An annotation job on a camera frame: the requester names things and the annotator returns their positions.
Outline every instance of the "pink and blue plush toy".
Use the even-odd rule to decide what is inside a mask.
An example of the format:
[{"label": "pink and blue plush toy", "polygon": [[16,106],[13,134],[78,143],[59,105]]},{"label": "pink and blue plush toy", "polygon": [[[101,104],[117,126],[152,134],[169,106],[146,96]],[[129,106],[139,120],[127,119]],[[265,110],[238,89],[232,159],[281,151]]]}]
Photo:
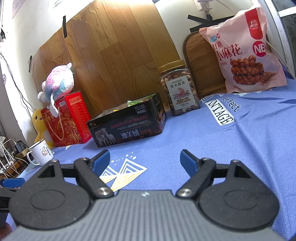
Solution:
[{"label": "pink and blue plush toy", "polygon": [[55,67],[46,81],[42,83],[43,92],[38,94],[40,102],[50,103],[50,112],[54,117],[59,116],[54,102],[69,94],[74,87],[74,78],[71,71],[72,63]]}]

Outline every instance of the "blue logo on bag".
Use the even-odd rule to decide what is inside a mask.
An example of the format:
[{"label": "blue logo on bag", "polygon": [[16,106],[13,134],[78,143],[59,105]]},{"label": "blue logo on bag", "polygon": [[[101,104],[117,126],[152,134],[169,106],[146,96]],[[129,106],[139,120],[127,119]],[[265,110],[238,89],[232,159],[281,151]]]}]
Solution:
[{"label": "blue logo on bag", "polygon": [[215,42],[216,40],[217,40],[217,36],[216,36],[216,35],[214,35],[214,36],[211,37],[211,39],[210,39],[211,43]]}]

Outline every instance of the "gold jar lid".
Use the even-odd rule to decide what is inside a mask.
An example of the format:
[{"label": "gold jar lid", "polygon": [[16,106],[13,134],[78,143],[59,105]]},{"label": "gold jar lid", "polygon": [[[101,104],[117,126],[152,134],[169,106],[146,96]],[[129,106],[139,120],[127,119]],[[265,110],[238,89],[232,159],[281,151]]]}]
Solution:
[{"label": "gold jar lid", "polygon": [[177,60],[177,61],[165,64],[165,65],[157,68],[157,70],[158,70],[159,74],[162,74],[163,72],[166,72],[168,70],[175,69],[178,67],[184,67],[184,66],[186,66],[184,60]]}]

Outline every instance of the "black cardboard box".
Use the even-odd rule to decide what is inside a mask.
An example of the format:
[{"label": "black cardboard box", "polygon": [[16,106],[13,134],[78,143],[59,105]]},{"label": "black cardboard box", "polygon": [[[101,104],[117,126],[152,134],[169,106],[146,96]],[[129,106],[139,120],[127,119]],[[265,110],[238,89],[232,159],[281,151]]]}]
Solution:
[{"label": "black cardboard box", "polygon": [[124,103],[112,113],[104,113],[87,122],[93,139],[98,147],[155,136],[162,133],[167,115],[159,93],[142,97],[133,102],[140,102],[128,107]]}]

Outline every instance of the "snack bag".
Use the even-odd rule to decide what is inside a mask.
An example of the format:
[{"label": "snack bag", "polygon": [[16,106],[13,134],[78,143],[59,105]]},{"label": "snack bag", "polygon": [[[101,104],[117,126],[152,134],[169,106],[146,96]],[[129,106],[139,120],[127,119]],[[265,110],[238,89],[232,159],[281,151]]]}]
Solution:
[{"label": "snack bag", "polygon": [[219,25],[200,29],[216,52],[227,93],[287,85],[280,62],[266,49],[266,31],[267,18],[259,4]]}]

